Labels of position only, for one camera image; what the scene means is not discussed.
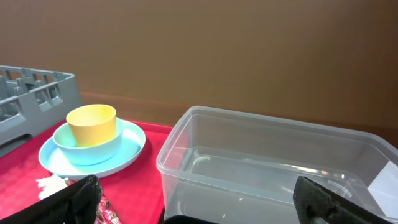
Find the dish rack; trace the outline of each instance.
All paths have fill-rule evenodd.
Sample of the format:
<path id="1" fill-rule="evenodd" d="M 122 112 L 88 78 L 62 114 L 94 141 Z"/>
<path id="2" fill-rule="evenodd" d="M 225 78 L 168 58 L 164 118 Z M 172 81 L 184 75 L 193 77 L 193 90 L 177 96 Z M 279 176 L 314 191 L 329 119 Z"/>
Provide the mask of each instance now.
<path id="1" fill-rule="evenodd" d="M 0 157 L 81 104 L 74 74 L 0 65 Z"/>

